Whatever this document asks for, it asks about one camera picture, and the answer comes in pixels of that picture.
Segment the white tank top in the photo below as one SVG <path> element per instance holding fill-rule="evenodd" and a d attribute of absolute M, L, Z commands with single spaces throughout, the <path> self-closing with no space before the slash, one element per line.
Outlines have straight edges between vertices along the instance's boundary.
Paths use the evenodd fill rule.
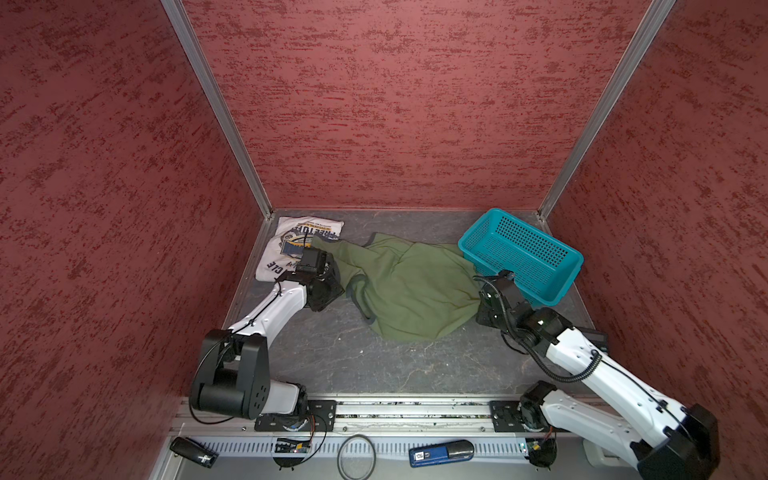
<path fill-rule="evenodd" d="M 315 237 L 338 240 L 343 227 L 343 221 L 314 216 L 279 218 L 256 268 L 255 280 L 272 282 L 283 273 L 294 271 L 304 249 L 312 246 Z"/>

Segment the green tank top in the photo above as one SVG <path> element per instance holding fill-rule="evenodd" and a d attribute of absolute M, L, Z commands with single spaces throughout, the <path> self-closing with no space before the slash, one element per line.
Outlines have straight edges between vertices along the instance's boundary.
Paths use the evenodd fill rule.
<path fill-rule="evenodd" d="M 438 340 L 478 313 L 476 268 L 455 244 L 377 232 L 365 245 L 315 236 L 312 246 L 334 257 L 345 296 L 385 340 Z"/>

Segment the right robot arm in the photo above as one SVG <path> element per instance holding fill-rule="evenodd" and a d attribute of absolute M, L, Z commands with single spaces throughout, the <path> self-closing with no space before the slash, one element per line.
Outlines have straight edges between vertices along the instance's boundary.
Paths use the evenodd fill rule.
<path fill-rule="evenodd" d="M 566 430 L 617 456 L 644 479 L 708 479 L 720 464 L 719 427 L 700 404 L 686 406 L 646 384 L 550 307 L 511 304 L 509 272 L 476 276 L 479 320 L 524 351 L 546 380 L 518 401 L 530 432 Z"/>

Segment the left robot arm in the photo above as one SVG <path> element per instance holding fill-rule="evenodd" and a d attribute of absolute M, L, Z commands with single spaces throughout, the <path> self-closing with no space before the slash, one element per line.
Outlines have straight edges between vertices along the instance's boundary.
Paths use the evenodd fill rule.
<path fill-rule="evenodd" d="M 319 312 L 342 293 L 335 267 L 322 273 L 287 272 L 241 320 L 209 331 L 190 387 L 190 413 L 218 414 L 225 420 L 307 415 L 305 388 L 272 378 L 269 349 L 297 313 Z"/>

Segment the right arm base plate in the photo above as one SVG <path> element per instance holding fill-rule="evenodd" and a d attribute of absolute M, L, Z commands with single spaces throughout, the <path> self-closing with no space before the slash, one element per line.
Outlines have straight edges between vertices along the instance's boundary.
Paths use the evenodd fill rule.
<path fill-rule="evenodd" d="M 496 400 L 489 403 L 490 418 L 496 433 L 541 432 L 546 421 L 528 401 Z"/>

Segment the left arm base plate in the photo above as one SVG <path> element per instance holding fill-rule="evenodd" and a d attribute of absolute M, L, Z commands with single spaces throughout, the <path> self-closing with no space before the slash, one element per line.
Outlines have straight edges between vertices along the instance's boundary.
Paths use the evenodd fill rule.
<path fill-rule="evenodd" d="M 298 414 L 263 414 L 254 423 L 257 432 L 310 434 L 331 431 L 334 426 L 337 402 L 309 400 L 300 405 Z"/>

